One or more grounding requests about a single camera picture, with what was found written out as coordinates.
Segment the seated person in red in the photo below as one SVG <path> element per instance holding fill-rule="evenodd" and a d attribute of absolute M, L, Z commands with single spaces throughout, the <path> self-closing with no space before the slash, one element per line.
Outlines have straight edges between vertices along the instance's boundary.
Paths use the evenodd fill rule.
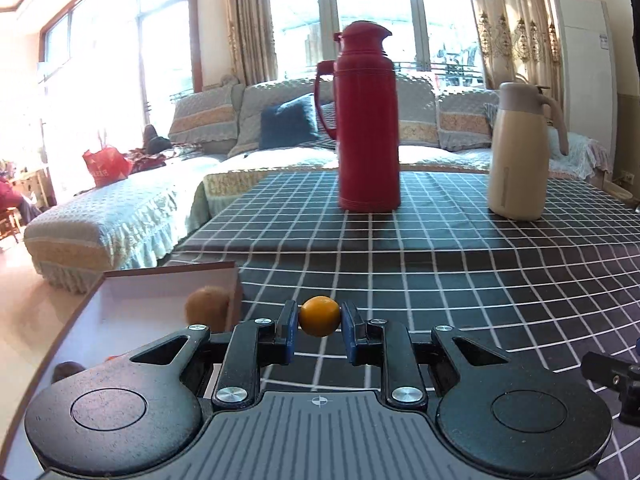
<path fill-rule="evenodd" d="M 12 165 L 2 159 L 0 176 L 1 209 L 16 208 L 21 216 L 21 225 L 27 226 L 32 220 L 40 216 L 41 211 L 29 198 L 18 192 L 9 181 L 12 170 Z"/>

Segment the gold middle curtain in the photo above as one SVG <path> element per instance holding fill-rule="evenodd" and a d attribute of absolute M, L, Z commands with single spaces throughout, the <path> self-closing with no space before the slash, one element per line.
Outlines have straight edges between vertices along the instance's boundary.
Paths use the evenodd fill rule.
<path fill-rule="evenodd" d="M 233 69 L 251 86 L 277 78 L 270 0 L 227 0 Z"/>

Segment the black grid tablecloth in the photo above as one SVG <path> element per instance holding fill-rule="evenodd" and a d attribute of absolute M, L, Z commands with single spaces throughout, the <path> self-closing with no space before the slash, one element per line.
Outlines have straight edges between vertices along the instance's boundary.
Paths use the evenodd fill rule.
<path fill-rule="evenodd" d="M 639 217 L 553 179 L 535 222 L 489 211 L 482 174 L 406 172 L 391 212 L 337 203 L 332 171 L 270 174 L 169 256 L 234 262 L 246 318 L 329 296 L 410 332 L 450 325 L 572 379 L 589 351 L 637 359 Z"/>

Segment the quilted sectional sofa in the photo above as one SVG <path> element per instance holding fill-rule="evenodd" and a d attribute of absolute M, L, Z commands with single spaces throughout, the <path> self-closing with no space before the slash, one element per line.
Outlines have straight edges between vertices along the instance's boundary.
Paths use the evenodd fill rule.
<path fill-rule="evenodd" d="M 107 271 L 152 268 L 271 171 L 329 170 L 337 149 L 326 133 L 333 92 L 320 84 L 319 137 L 290 148 L 259 148 L 260 115 L 311 93 L 308 78 L 244 86 L 235 141 L 174 143 L 164 166 L 83 192 L 46 211 L 24 242 L 36 272 L 49 284 L 86 292 Z M 484 174 L 491 161 L 485 103 L 495 90 L 435 90 L 427 78 L 397 79 L 402 169 Z"/>

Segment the brown cardboard tray box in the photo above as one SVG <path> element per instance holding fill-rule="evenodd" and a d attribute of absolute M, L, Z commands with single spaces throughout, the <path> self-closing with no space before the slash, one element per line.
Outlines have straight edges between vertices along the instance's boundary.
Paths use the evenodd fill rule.
<path fill-rule="evenodd" d="M 35 479 L 42 473 L 26 438 L 24 415 L 32 398 L 51 385 L 55 365 L 74 361 L 89 368 L 183 328 L 186 298 L 207 285 L 229 293 L 227 325 L 238 322 L 242 287 L 233 262 L 105 273 L 56 336 L 17 405 L 2 443 L 2 476 Z"/>

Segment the gold embroidered right curtain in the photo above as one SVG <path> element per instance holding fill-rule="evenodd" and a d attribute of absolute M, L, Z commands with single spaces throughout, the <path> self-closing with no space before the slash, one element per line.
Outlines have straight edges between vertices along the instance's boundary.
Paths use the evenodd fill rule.
<path fill-rule="evenodd" d="M 517 81 L 563 101 L 563 55 L 554 0 L 471 0 L 488 89 Z"/>

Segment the white air conditioner unit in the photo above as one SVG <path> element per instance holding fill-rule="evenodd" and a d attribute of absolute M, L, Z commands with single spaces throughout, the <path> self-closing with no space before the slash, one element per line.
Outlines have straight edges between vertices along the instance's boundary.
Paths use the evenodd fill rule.
<path fill-rule="evenodd" d="M 567 128 L 615 157 L 617 81 L 608 9 L 600 0 L 553 0 Z"/>

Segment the red thermos flask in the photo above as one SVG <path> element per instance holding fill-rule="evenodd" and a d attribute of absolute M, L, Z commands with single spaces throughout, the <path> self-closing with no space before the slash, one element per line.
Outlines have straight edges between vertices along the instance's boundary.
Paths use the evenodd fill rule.
<path fill-rule="evenodd" d="M 338 204 L 347 211 L 389 212 L 401 202 L 396 72 L 383 49 L 391 34 L 353 22 L 334 35 L 338 57 L 317 65 L 314 104 L 321 78 L 332 78 L 335 126 L 326 133 L 336 142 Z"/>

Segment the red plastic bag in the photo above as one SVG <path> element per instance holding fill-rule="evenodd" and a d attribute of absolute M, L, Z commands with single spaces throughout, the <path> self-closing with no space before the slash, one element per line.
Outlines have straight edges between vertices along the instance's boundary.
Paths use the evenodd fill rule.
<path fill-rule="evenodd" d="M 97 188 L 126 180 L 134 166 L 131 160 L 111 146 L 97 152 L 85 151 L 82 159 Z"/>

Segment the dark blue cushion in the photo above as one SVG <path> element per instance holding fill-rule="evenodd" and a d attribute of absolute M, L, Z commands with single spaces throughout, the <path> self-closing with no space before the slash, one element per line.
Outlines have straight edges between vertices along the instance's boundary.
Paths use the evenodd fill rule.
<path fill-rule="evenodd" d="M 317 111 L 311 93 L 265 108 L 260 115 L 259 148 L 290 148 L 317 140 Z"/>

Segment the cream thermos jug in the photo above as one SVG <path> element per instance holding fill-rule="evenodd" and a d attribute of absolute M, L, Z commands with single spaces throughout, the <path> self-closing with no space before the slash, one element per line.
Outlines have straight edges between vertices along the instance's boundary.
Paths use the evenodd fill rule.
<path fill-rule="evenodd" d="M 544 212 L 550 159 L 545 107 L 550 110 L 558 133 L 560 152 L 566 156 L 567 128 L 558 102 L 531 84 L 500 84 L 492 129 L 487 203 L 501 217 L 536 221 Z"/>

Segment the small orange kumquat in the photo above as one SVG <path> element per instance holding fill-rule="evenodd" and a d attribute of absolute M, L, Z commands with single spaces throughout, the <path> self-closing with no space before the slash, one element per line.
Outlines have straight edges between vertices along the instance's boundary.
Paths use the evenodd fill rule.
<path fill-rule="evenodd" d="M 330 297 L 315 296 L 299 308 L 299 326 L 308 335 L 326 337 L 341 324 L 340 306 Z"/>

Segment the striped back cushion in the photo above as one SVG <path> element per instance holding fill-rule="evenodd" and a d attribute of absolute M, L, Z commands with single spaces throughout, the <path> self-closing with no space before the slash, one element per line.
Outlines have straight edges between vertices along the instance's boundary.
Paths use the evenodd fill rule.
<path fill-rule="evenodd" d="M 178 100 L 169 140 L 191 144 L 235 141 L 243 92 L 242 84 L 225 84 Z"/>

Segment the wooden chair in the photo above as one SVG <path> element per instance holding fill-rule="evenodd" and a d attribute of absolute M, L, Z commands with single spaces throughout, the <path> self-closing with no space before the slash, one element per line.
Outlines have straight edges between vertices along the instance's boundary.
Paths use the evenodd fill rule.
<path fill-rule="evenodd" d="M 6 208 L 0 212 L 0 240 L 13 238 L 18 243 L 21 233 L 20 219 L 16 208 Z"/>

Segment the brown round fruit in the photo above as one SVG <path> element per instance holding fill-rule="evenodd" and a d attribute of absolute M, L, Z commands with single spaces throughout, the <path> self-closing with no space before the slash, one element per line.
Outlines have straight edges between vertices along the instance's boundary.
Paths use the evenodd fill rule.
<path fill-rule="evenodd" d="M 197 289 L 186 298 L 184 315 L 189 325 L 202 324 L 212 332 L 222 332 L 227 323 L 229 293 L 218 286 Z"/>

